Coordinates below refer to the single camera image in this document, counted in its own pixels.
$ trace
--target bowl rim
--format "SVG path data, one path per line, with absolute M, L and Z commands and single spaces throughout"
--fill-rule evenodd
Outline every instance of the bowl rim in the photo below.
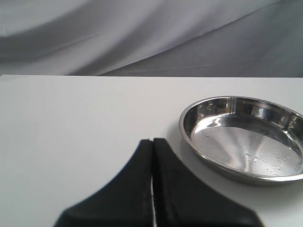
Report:
M 197 148 L 195 146 L 195 144 L 190 140 L 190 138 L 187 136 L 185 129 L 184 129 L 184 119 L 186 114 L 188 113 L 189 110 L 191 110 L 193 107 L 195 107 L 198 104 L 201 104 L 203 102 L 207 102 L 210 100 L 215 100 L 215 99 L 224 99 L 224 98 L 243 98 L 243 99 L 249 99 L 251 101 L 260 101 L 266 104 L 270 104 L 270 105 L 275 105 L 278 108 L 290 111 L 291 113 L 297 115 L 298 117 L 303 119 L 303 115 L 301 115 L 300 113 L 287 108 L 285 106 L 282 106 L 280 104 L 277 103 L 273 103 L 264 99 L 258 99 L 258 98 L 252 98 L 252 97 L 246 97 L 246 96 L 214 96 L 214 97 L 209 97 L 209 98 L 205 98 L 205 99 L 201 99 L 197 102 L 192 103 L 191 105 L 189 105 L 181 114 L 180 118 L 179 118 L 179 130 L 181 132 L 181 135 L 183 137 L 183 139 L 185 140 L 185 142 L 192 148 L 192 150 L 199 156 L 201 157 L 204 161 L 207 161 L 209 164 L 214 165 L 222 170 L 228 171 L 232 174 L 235 175 L 239 175 L 239 176 L 243 176 L 246 178 L 250 178 L 253 180 L 260 180 L 260 181 L 267 181 L 267 182 L 292 182 L 292 181 L 298 181 L 298 180 L 302 180 L 303 179 L 303 173 L 301 174 L 297 174 L 297 175 L 291 175 L 291 176 L 267 176 L 267 175 L 258 175 L 258 174 L 252 174 L 249 172 L 244 172 L 242 170 L 238 170 L 235 168 L 232 168 L 230 166 L 227 166 L 213 158 L 210 158 L 204 151 L 200 150 L 199 148 Z

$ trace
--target white surface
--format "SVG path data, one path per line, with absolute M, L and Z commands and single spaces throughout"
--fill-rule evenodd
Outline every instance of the white surface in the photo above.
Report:
M 99 75 L 171 49 L 278 1 L 0 0 L 0 74 Z M 272 18 L 268 12 L 263 16 Z M 254 27 L 257 24 L 237 28 L 259 33 L 259 26 Z M 287 26 L 296 29 L 292 23 Z M 274 44 L 280 39 L 270 41 Z M 255 45 L 238 48 L 254 49 Z
M 204 167 L 178 118 L 210 96 L 266 99 L 303 113 L 303 79 L 0 77 L 0 226 L 48 227 L 111 180 L 140 139 L 164 137 L 205 183 L 266 227 L 302 226 L 303 182 L 250 187 Z

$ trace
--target stainless steel bowl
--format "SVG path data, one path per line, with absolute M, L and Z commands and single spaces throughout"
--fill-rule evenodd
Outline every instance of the stainless steel bowl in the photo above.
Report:
M 303 116 L 268 101 L 213 97 L 179 120 L 187 144 L 213 170 L 263 186 L 303 179 Z

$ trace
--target gray cloth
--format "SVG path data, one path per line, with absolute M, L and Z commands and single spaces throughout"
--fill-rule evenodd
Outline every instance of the gray cloth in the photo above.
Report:
M 295 45 L 298 36 L 293 33 L 302 25 L 299 15 L 302 2 L 273 5 L 255 12 L 276 2 L 278 0 L 1 0 L 0 75 L 100 75 L 199 36 L 201 41 L 197 39 L 178 47 L 180 51 L 176 54 L 164 53 L 168 59 L 157 55 L 134 71 L 181 68 L 168 74 L 218 76 L 226 71 L 236 76 L 258 58 L 279 56 L 277 62 L 284 64 L 288 54 L 292 60 L 286 61 L 294 66 L 291 73 L 297 75 L 299 57 L 294 55 L 302 52 Z M 250 16 L 243 20 L 245 23 L 227 25 L 248 14 Z M 272 23 L 269 26 L 272 34 L 266 30 L 268 22 Z M 263 64 L 260 68 L 275 66 L 267 66 L 265 61 L 260 64 Z M 183 70 L 203 66 L 205 72 Z
M 104 75 L 303 77 L 303 1 L 278 2 Z

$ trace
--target white table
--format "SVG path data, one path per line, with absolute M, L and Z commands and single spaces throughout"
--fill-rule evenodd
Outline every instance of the white table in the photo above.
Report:
M 303 113 L 303 79 L 0 77 L 0 226 L 49 227 L 108 183 L 140 139 L 167 138 L 209 186 L 267 227 L 301 227 L 303 182 L 258 188 L 227 180 L 188 151 L 178 118 L 210 96 L 251 96 Z

